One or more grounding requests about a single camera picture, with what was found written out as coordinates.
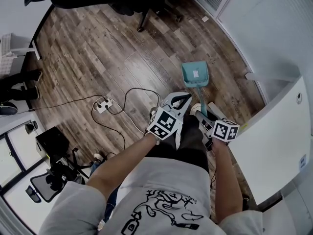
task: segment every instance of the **laminate flooring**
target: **laminate flooring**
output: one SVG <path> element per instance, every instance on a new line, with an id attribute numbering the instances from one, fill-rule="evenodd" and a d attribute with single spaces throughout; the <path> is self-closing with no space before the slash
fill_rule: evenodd
<path id="1" fill-rule="evenodd" d="M 202 93 L 206 102 L 213 101 L 223 113 L 238 124 L 244 124 L 258 113 L 264 102 L 253 81 L 245 80 L 249 72 L 243 60 L 219 26 L 193 0 L 169 0 L 184 16 L 182 22 L 167 13 L 157 16 L 149 11 L 145 31 L 136 30 L 140 15 L 116 14 L 108 5 L 77 9 L 54 8 L 36 41 L 42 55 L 26 58 L 26 70 L 41 69 L 44 75 L 38 84 L 41 98 L 34 108 L 51 107 L 91 95 L 107 95 L 121 106 L 125 93 L 132 87 L 156 91 L 161 98 L 176 91 L 193 95 L 186 89 L 181 63 L 206 61 L 210 82 Z M 95 152 L 118 153 L 123 139 L 113 130 L 96 124 L 91 107 L 98 96 L 64 106 L 36 111 L 46 129 L 58 126 L 78 147 L 81 164 L 89 163 Z M 157 96 L 151 92 L 131 91 L 125 112 L 144 131 L 149 111 L 156 106 Z M 119 111 L 114 105 L 112 112 Z M 142 135 L 123 114 L 92 113 L 94 118 L 120 131 L 126 147 Z M 208 153 L 210 175 L 214 174 L 214 156 Z M 251 195 L 246 181 L 233 159 L 243 192 Z M 214 210 L 212 191 L 212 209 Z"/>

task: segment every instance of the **chair wheel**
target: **chair wheel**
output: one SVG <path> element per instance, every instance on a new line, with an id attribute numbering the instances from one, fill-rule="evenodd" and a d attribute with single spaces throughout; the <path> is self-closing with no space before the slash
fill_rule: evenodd
<path id="1" fill-rule="evenodd" d="M 181 20 L 182 20 L 182 16 L 177 16 L 176 19 L 175 19 L 175 21 L 176 21 L 177 23 L 180 23 Z"/>
<path id="2" fill-rule="evenodd" d="M 142 31 L 144 31 L 144 29 L 145 29 L 144 27 L 138 27 L 138 28 L 137 28 L 137 31 L 138 31 L 138 32 L 142 32 Z"/>

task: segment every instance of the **window frame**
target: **window frame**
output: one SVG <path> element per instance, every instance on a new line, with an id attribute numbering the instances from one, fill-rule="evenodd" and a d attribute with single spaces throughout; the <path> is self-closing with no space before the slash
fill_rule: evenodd
<path id="1" fill-rule="evenodd" d="M 5 132 L 2 135 L 0 135 L 0 140 L 5 139 L 10 152 L 11 152 L 11 156 L 14 158 L 15 162 L 17 163 L 17 165 L 19 166 L 19 168 L 21 169 L 21 172 L 16 175 L 12 180 L 10 180 L 6 185 L 1 186 L 0 185 L 0 196 L 3 197 L 11 188 L 13 188 L 20 180 L 22 180 L 25 176 L 27 176 L 30 172 L 32 172 L 35 168 L 37 168 L 39 165 L 41 165 L 46 158 L 42 158 L 40 159 L 38 162 L 34 163 L 29 169 L 25 169 L 24 165 L 22 164 L 20 158 L 18 157 L 12 143 L 11 140 L 8 136 L 8 133 L 10 132 Z"/>

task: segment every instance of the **white t-shirt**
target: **white t-shirt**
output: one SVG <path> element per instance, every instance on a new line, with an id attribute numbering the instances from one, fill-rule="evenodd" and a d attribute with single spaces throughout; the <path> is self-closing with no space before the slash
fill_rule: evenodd
<path id="1" fill-rule="evenodd" d="M 261 235 L 262 214 L 244 211 L 220 226 L 210 220 L 210 178 L 195 165 L 144 158 L 121 185 L 117 206 L 100 235 Z M 97 189 L 67 183 L 40 235 L 93 235 L 106 199 Z"/>

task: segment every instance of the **power strip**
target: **power strip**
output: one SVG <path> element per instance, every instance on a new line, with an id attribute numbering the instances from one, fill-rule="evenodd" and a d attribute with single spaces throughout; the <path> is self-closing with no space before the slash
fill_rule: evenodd
<path id="1" fill-rule="evenodd" d="M 99 104 L 99 106 L 96 106 L 97 111 L 101 114 L 105 112 L 108 108 L 110 108 L 113 105 L 113 102 L 109 98 L 105 98 L 104 101 Z"/>

